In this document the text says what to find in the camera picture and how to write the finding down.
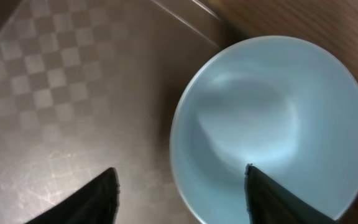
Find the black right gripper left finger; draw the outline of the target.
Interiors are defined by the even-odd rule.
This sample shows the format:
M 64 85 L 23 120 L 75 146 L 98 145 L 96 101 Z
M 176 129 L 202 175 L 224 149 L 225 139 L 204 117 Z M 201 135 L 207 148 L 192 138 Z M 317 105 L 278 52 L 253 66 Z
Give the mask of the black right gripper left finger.
M 27 224 L 113 224 L 119 193 L 116 169 L 110 167 Z

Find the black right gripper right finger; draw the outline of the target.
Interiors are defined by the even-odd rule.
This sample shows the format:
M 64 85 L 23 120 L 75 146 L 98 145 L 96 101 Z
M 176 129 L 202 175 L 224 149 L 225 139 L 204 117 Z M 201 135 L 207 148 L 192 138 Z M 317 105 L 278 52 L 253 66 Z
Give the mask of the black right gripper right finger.
M 248 164 L 244 189 L 251 224 L 336 224 L 293 195 L 261 170 Z

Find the light blue bowl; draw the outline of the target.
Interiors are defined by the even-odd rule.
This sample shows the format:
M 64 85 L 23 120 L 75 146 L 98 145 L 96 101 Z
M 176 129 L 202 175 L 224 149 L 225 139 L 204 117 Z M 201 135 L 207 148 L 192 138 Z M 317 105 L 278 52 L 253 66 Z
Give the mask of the light blue bowl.
M 311 42 L 279 35 L 238 42 L 185 88 L 170 162 L 201 223 L 249 223 L 249 164 L 337 220 L 358 194 L 358 84 Z

